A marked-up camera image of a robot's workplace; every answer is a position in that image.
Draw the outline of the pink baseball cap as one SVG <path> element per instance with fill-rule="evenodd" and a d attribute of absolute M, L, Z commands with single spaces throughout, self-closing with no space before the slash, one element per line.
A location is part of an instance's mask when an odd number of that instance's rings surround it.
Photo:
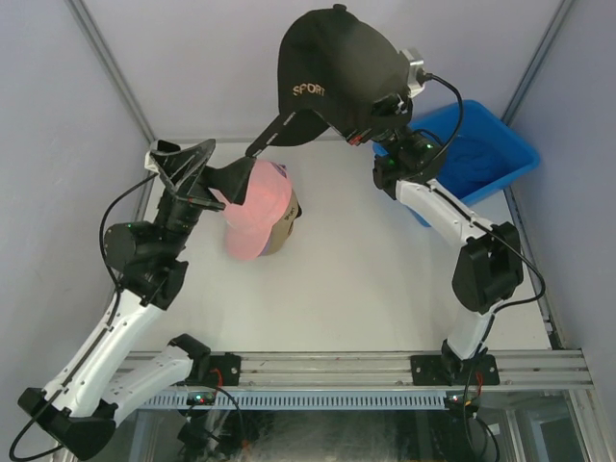
<path fill-rule="evenodd" d="M 225 249 L 233 258 L 242 261 L 261 256 L 273 225 L 288 207 L 293 183 L 284 178 L 271 165 L 258 160 L 251 172 L 243 205 L 227 202 L 221 193 L 213 191 L 217 200 L 225 205 L 222 214 L 226 220 Z"/>

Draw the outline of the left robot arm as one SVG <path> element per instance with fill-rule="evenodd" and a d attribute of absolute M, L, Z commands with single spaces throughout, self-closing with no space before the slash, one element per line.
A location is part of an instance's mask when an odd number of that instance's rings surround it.
<path fill-rule="evenodd" d="M 116 372 L 180 293 L 189 264 L 179 256 L 201 214 L 245 201 L 255 158 L 210 167 L 215 148 L 213 139 L 189 148 L 152 144 L 146 179 L 164 186 L 155 218 L 99 227 L 99 250 L 115 287 L 109 307 L 68 364 L 18 400 L 28 427 L 38 425 L 80 461 L 97 455 L 132 412 L 167 387 L 198 385 L 210 375 L 211 350 L 189 334 L 132 371 Z"/>

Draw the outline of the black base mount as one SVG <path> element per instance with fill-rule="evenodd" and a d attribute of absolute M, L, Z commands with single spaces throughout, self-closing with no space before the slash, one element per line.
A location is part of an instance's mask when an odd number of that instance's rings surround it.
<path fill-rule="evenodd" d="M 476 359 L 459 361 L 441 354 L 418 354 L 410 357 L 413 384 L 416 386 L 496 386 L 501 384 L 496 357 L 482 354 Z"/>
<path fill-rule="evenodd" d="M 201 361 L 193 367 L 186 383 L 191 386 L 238 386 L 242 357 L 233 353 L 212 354 L 208 364 Z"/>

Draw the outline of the blue baseball cap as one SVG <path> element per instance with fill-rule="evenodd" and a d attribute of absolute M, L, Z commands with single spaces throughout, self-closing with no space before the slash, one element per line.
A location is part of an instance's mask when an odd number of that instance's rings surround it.
<path fill-rule="evenodd" d="M 458 136 L 437 180 L 458 198 L 475 193 L 509 173 L 499 151 L 486 141 Z"/>

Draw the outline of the blue plastic bin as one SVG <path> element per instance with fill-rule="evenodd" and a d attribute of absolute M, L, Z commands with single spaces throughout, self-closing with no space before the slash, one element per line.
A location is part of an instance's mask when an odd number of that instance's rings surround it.
<path fill-rule="evenodd" d="M 446 135 L 453 136 L 437 159 L 437 176 L 425 184 L 400 179 L 399 164 L 376 143 L 373 182 L 451 243 L 482 235 L 475 223 L 487 227 L 491 222 L 480 218 L 471 206 L 510 186 L 540 163 L 527 142 L 473 100 L 423 116 L 403 134 L 409 139 L 419 137 L 429 155 L 445 146 Z"/>

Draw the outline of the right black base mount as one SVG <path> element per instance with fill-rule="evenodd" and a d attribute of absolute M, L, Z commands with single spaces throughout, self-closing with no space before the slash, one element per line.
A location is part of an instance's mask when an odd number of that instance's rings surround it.
<path fill-rule="evenodd" d="M 416 386 L 496 386 L 501 384 L 496 357 L 482 354 L 476 359 L 459 361 L 441 354 L 418 354 L 410 357 L 413 384 Z"/>

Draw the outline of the tan baseball cap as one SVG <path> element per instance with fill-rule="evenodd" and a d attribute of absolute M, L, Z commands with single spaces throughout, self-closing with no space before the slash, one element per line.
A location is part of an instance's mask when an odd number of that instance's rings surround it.
<path fill-rule="evenodd" d="M 294 230 L 295 221 L 302 216 L 302 208 L 299 204 L 295 191 L 283 216 L 271 228 L 269 240 L 266 243 L 261 256 L 270 256 L 282 249 Z"/>

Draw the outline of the purple baseball cap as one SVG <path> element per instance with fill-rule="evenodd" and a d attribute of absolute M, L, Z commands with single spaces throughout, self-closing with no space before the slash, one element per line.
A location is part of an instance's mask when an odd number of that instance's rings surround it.
<path fill-rule="evenodd" d="M 288 176 L 288 171 L 287 171 L 287 169 L 286 169 L 286 167 L 285 167 L 284 165 L 280 165 L 280 164 L 277 164 L 277 163 L 272 163 L 271 165 L 272 165 L 272 166 L 275 168 L 275 170 L 276 170 L 276 171 L 277 171 L 280 175 L 282 175 L 284 178 L 289 178 L 289 176 Z"/>

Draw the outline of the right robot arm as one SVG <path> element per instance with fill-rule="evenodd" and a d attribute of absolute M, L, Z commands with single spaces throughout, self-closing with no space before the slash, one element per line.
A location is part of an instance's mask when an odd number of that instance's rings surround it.
<path fill-rule="evenodd" d="M 444 377 L 462 384 L 499 309 L 524 281 L 520 233 L 473 205 L 538 167 L 537 151 L 484 105 L 462 100 L 373 145 L 375 186 L 434 229 L 455 257 L 450 286 L 457 317 L 443 341 Z"/>

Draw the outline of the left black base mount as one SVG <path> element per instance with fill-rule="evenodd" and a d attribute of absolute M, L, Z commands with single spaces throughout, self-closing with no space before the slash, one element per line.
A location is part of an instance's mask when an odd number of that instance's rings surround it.
<path fill-rule="evenodd" d="M 201 361 L 193 367 L 186 383 L 191 386 L 238 386 L 242 357 L 233 353 L 212 354 L 208 364 Z"/>

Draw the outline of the aluminium front rail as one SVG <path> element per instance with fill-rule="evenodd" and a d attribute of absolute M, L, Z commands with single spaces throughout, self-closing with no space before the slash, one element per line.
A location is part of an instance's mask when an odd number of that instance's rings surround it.
<path fill-rule="evenodd" d="M 436 388 L 413 384 L 410 357 L 434 352 L 243 352 L 238 387 L 245 389 Z M 589 389 L 593 381 L 579 350 L 493 351 L 499 390 Z"/>

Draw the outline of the black baseball cap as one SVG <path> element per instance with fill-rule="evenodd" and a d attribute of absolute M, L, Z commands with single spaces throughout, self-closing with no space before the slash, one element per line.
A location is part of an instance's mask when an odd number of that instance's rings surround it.
<path fill-rule="evenodd" d="M 311 10 L 281 40 L 276 119 L 249 146 L 256 157 L 269 146 L 299 146 L 327 129 L 344 139 L 375 102 L 409 96 L 408 62 L 394 45 L 346 6 Z"/>

